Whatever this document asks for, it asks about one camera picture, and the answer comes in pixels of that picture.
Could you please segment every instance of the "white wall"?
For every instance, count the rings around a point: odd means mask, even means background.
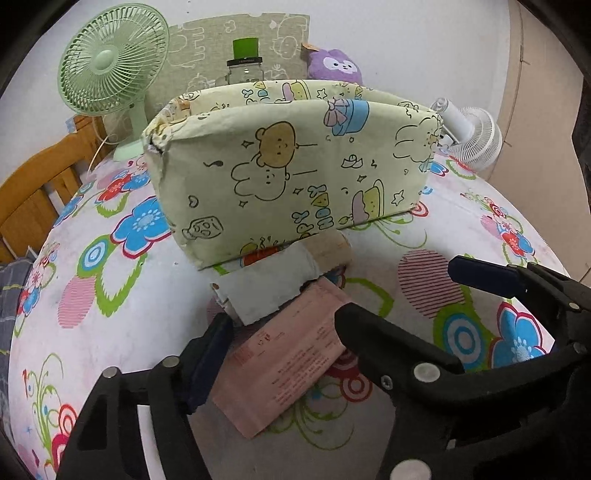
[[[26,159],[66,135],[72,112],[57,91],[57,66],[76,31],[122,0],[80,0],[33,47],[0,98],[0,184]],[[340,48],[366,85],[429,105],[499,113],[509,60],[506,0],[143,0],[170,25],[236,13],[305,13],[310,42]]]

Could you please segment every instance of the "cartoon bear print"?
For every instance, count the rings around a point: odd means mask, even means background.
[[[230,174],[237,181],[234,193],[243,197],[254,195],[266,202],[277,200],[290,179],[286,167],[296,149],[316,145],[298,145],[295,134],[293,125],[284,121],[259,128],[255,133],[259,151],[250,161],[236,165]]]
[[[419,163],[419,170],[426,172],[433,159],[434,145],[437,144],[443,123],[439,115],[423,118],[418,125],[408,124],[399,128],[394,135],[394,158],[410,158]]]
[[[267,128],[259,128],[255,137],[259,151],[255,155],[259,167],[284,168],[296,152],[296,131],[289,122],[277,122]]]

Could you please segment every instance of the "floral bedsheet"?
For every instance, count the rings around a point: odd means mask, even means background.
[[[466,167],[437,155],[430,170],[414,210],[343,231],[354,260],[328,277],[363,307],[457,355],[468,371],[543,355],[552,338],[522,305],[453,283],[447,261],[533,261],[566,273],[560,261]],[[242,260],[199,272],[170,235],[143,157],[104,161],[56,221],[21,295],[9,359],[12,433],[34,477],[55,478],[102,370],[151,368],[180,353],[219,311],[210,280],[279,248],[276,239],[253,239]],[[213,478],[369,479],[394,408],[345,352],[252,440],[210,402],[190,421]],[[152,478],[163,478],[147,451]]]

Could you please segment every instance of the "purple plush toy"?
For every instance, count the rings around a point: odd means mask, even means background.
[[[359,67],[340,50],[311,51],[308,78],[315,80],[338,80],[340,82],[363,85]]]

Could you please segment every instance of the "gray blanket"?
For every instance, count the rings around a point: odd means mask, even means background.
[[[20,258],[0,264],[0,428],[12,440],[8,410],[8,360],[18,300],[27,281],[33,260]]]

